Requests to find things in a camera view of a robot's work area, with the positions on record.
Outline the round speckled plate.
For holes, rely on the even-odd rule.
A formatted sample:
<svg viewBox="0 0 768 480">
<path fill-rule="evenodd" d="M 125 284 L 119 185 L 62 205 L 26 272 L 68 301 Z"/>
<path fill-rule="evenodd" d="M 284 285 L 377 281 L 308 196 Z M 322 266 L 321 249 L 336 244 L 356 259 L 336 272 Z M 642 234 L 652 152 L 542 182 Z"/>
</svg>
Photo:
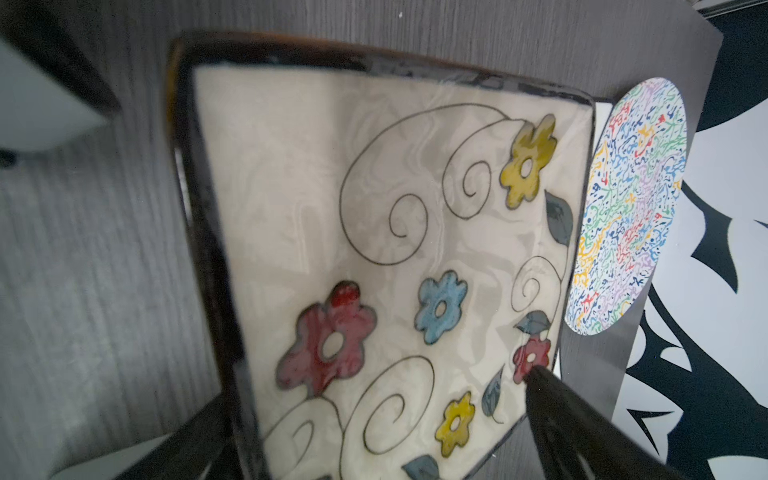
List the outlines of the round speckled plate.
<svg viewBox="0 0 768 480">
<path fill-rule="evenodd" d="M 687 149 L 686 109 L 672 81 L 645 80 L 613 106 L 594 149 L 565 312 L 575 333 L 610 328 L 649 282 L 675 217 Z"/>
</svg>

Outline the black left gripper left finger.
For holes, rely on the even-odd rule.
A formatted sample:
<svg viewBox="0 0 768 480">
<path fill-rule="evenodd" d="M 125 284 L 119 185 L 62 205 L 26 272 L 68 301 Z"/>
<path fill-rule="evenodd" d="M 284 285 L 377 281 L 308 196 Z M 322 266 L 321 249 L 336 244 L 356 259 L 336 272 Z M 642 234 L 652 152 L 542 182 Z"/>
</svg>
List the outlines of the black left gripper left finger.
<svg viewBox="0 0 768 480">
<path fill-rule="evenodd" d="M 239 479 L 240 464 L 222 395 L 116 479 Z"/>
</svg>

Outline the white square plate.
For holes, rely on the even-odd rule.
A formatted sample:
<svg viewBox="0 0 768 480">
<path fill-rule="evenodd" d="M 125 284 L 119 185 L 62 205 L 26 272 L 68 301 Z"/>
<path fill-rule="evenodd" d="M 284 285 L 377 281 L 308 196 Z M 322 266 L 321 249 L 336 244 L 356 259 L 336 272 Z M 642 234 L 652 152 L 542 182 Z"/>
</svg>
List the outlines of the white square plate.
<svg viewBox="0 0 768 480">
<path fill-rule="evenodd" d="M 614 103 L 611 101 L 599 100 L 595 102 L 595 128 L 591 142 L 591 153 L 595 154 L 598 148 L 601 135 L 607 125 Z"/>
</svg>

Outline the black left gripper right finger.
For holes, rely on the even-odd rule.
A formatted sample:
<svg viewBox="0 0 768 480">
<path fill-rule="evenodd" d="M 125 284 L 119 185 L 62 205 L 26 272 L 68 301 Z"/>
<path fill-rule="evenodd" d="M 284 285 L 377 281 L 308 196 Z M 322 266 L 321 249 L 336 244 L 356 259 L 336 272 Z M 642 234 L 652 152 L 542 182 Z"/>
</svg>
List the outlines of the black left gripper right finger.
<svg viewBox="0 0 768 480">
<path fill-rule="evenodd" d="M 681 479 L 548 369 L 525 376 L 526 409 L 547 479 Z"/>
</svg>

